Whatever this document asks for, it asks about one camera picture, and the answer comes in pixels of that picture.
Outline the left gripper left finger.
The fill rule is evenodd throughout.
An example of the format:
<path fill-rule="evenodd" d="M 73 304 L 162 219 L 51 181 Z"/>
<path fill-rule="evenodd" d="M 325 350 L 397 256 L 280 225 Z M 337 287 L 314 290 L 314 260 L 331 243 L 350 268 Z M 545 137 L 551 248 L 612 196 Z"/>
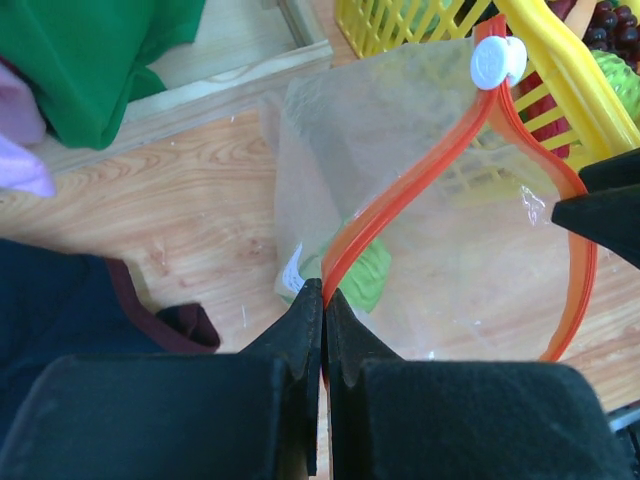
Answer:
<path fill-rule="evenodd" d="M 234 354 L 79 355 L 35 381 L 5 479 L 307 479 L 317 472 L 323 301 L 308 280 Z"/>

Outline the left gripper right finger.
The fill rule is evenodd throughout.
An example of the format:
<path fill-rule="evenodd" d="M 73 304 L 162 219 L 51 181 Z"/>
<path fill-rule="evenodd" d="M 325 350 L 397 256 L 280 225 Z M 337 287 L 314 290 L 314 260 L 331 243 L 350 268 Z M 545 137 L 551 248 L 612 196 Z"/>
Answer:
<path fill-rule="evenodd" d="M 595 391 L 562 363 L 405 360 L 341 293 L 324 317 L 336 479 L 630 479 Z"/>

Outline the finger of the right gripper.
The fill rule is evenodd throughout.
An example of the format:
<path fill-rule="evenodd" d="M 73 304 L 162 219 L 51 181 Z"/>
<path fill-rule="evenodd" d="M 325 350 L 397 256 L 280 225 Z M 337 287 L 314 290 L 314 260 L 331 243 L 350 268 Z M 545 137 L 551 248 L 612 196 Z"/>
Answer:
<path fill-rule="evenodd" d="M 582 168 L 587 193 L 558 202 L 552 222 L 639 265 L 639 151 Z"/>

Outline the green toy cabbage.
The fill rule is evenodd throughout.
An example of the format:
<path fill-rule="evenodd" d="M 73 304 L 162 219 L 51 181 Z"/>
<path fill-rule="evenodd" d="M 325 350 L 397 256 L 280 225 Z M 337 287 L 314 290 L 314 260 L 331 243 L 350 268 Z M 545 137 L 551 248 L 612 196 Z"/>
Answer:
<path fill-rule="evenodd" d="M 322 276 L 322 261 L 337 233 L 346 226 L 341 218 L 318 223 L 308 218 L 278 217 L 275 223 L 279 271 L 274 291 L 291 304 L 304 282 Z M 339 289 L 356 313 L 371 313 L 379 303 L 389 278 L 392 255 L 375 238 L 342 278 Z"/>

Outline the yellow plastic shopping basket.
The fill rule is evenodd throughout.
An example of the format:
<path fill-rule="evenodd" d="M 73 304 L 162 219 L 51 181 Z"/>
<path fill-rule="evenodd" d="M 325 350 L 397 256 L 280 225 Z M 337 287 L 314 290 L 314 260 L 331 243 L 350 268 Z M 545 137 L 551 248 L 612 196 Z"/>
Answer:
<path fill-rule="evenodd" d="M 513 90 L 527 130 L 574 170 L 639 146 L 639 62 L 592 51 L 582 38 L 598 1 L 337 1 L 355 54 L 468 37 L 502 14 L 528 64 Z"/>

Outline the clear zip top bag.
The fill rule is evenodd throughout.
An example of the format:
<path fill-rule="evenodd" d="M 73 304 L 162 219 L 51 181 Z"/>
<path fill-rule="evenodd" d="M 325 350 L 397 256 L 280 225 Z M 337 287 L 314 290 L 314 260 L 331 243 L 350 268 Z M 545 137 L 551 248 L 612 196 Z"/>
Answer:
<path fill-rule="evenodd" d="M 384 242 L 379 303 L 349 306 L 406 357 L 555 361 L 589 303 L 596 246 L 552 222 L 585 187 L 515 109 L 528 58 L 506 26 L 300 77 L 264 106 L 275 223 L 347 221 L 322 261 L 326 296 Z"/>

